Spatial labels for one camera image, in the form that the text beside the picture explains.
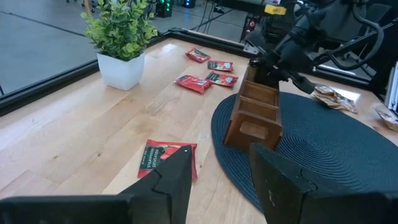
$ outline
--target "potted plant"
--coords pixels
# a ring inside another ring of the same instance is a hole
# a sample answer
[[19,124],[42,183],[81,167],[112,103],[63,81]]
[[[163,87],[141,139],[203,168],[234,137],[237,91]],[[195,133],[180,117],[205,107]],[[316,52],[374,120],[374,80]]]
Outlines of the potted plant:
[[97,53],[98,65],[106,84],[129,90],[135,86],[144,72],[144,49],[149,39],[157,35],[156,28],[144,15],[146,0],[115,2],[98,0],[99,19],[90,12],[83,12],[82,18],[89,23],[85,35],[90,38]]

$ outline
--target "light wood tabletop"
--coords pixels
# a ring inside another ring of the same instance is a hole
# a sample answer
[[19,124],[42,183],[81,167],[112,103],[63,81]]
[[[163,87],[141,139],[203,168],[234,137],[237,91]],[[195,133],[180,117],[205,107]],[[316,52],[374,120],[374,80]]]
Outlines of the light wood tabletop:
[[[233,61],[234,88],[213,85],[204,95],[177,86],[186,74],[205,78],[206,63],[189,60],[192,47],[215,60]],[[210,121],[217,105],[236,93],[247,58],[167,39],[146,50],[144,76],[121,91],[106,86],[99,73],[86,77],[0,118],[0,198],[13,195],[117,194],[137,179],[147,139],[196,142],[198,180],[193,183],[187,223],[265,223],[225,176],[215,157]],[[356,101],[352,116],[395,144],[372,105],[371,93],[308,77]],[[303,96],[291,82],[281,91]]]

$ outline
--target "wooden organizer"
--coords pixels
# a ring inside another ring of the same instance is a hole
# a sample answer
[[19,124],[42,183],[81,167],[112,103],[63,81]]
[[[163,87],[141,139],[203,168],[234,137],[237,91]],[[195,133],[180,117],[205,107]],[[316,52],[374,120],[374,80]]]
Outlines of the wooden organizer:
[[249,152],[252,143],[274,150],[282,137],[278,89],[253,82],[248,66],[229,119],[224,144]]

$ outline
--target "red packet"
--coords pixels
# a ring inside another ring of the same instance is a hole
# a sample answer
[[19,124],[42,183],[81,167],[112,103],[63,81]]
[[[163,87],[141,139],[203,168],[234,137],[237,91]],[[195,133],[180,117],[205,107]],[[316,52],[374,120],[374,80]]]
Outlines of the red packet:
[[176,79],[175,82],[181,86],[184,86],[185,88],[197,91],[201,94],[204,94],[205,90],[211,86],[211,82],[209,80],[203,80],[191,75],[184,75]]
[[190,58],[196,62],[199,62],[199,63],[203,63],[210,58],[209,55],[201,52],[200,50],[198,50],[196,48],[192,48],[190,51],[185,53],[185,55],[187,55],[188,58]]
[[224,72],[232,72],[234,68],[232,67],[233,62],[222,62],[222,61],[215,61],[215,60],[209,60],[207,62],[207,68],[208,69],[213,69],[213,70],[218,70],[218,71],[224,71]]
[[228,86],[228,87],[233,87],[236,81],[238,80],[238,78],[235,76],[217,74],[215,72],[210,72],[210,74],[206,77],[206,79],[210,80],[211,82],[217,85]]
[[147,140],[144,155],[142,155],[141,164],[139,166],[138,178],[145,177],[150,171],[155,169],[161,162],[165,161],[173,153],[177,152],[182,146],[192,147],[192,179],[197,180],[197,169],[195,166],[195,150],[197,144],[184,142],[159,142]]

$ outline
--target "white square pot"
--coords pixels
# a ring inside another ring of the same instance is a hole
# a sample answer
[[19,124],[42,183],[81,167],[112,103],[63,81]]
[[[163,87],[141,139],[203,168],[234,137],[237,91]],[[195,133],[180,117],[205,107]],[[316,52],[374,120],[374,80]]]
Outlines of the white square pot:
[[130,90],[139,83],[144,73],[144,53],[128,62],[99,53],[97,59],[105,83],[120,90]]

